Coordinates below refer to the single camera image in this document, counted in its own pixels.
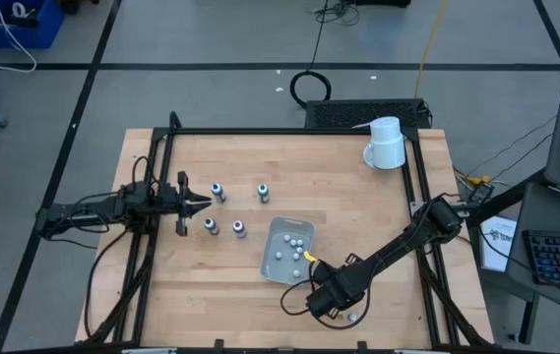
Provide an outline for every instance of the blue bin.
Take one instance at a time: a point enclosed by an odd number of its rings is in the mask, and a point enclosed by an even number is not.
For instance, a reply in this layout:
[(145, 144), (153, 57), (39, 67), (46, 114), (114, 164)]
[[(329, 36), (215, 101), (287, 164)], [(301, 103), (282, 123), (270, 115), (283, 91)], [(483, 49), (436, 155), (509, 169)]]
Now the blue bin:
[[(27, 10), (34, 7), (39, 9), (38, 27), (29, 29), (9, 26), (9, 31), (24, 48), (49, 48), (64, 19), (64, 14), (55, 0), (0, 0), (2, 13), (7, 13), (7, 10), (10, 13), (15, 2), (22, 3)], [(0, 48), (10, 47), (12, 45), (9, 35), (4, 32), (4, 27), (0, 26)]]

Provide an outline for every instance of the gray tray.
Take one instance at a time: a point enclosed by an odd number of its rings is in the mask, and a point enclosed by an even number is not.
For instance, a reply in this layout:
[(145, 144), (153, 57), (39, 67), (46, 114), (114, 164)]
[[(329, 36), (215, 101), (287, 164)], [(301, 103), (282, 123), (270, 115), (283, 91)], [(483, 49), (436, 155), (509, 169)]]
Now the gray tray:
[[(292, 247), (289, 242), (285, 242), (285, 235), (289, 235), (291, 240), (302, 240), (301, 248), (312, 253), (315, 225), (309, 221), (284, 216), (276, 216), (271, 220), (260, 273), (272, 281), (294, 284), (308, 278), (309, 262), (303, 253), (299, 255), (298, 261), (292, 258), (292, 255), (297, 252), (297, 246)], [(276, 259), (277, 252), (282, 254), (280, 260)], [(293, 275), (295, 270), (299, 270), (300, 275), (298, 277)]]

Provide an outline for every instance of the concrete floor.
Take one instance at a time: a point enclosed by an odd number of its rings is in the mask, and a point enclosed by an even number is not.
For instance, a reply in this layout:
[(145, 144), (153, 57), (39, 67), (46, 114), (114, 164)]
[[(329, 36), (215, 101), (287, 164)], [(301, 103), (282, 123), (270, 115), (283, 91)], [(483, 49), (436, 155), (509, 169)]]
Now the concrete floor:
[[(58, 151), (84, 87), (89, 64), (113, 0), (85, 2), (65, 20), (48, 50), (33, 54), (45, 67), (24, 75), (0, 71), (0, 313), (28, 240), (34, 213), (48, 185)], [(308, 62), (318, 24), (306, 10), (313, 0), (166, 1), (123, 0), (102, 63), (195, 64), (216, 67), (137, 66), (133, 71), (100, 70), (94, 79), (56, 202), (69, 203), (111, 188), (128, 128), (164, 126), (176, 110), (187, 127), (301, 127), (304, 112), (288, 86), (296, 71), (286, 63)], [(544, 1), (560, 36), (560, 2)], [(318, 62), (417, 63), (439, 1), (413, 0), (405, 10), (360, 7), (354, 27), (324, 26)], [(0, 63), (26, 62), (0, 50)], [(560, 66), (496, 71), (493, 64), (560, 64), (560, 57), (530, 0), (450, 0), (428, 62), (490, 64), (471, 70), (429, 70), (421, 96), (445, 129), (455, 165), (471, 170), (557, 111)], [(277, 63), (259, 70), (230, 70), (221, 63)], [(411, 97), (414, 70), (322, 70), (334, 99)], [(317, 83), (300, 83), (303, 98), (322, 97)], [(500, 158), (481, 167), (493, 175), (552, 130), (536, 132)], [(542, 167), (548, 144), (505, 173), (517, 183)], [(93, 235), (68, 237), (95, 244)], [(69, 345), (83, 306), (93, 251), (43, 243), (6, 341), (5, 349)], [(496, 341), (507, 347), (560, 352), (560, 307), (543, 300), (533, 344), (510, 341), (524, 303), (484, 285)]]

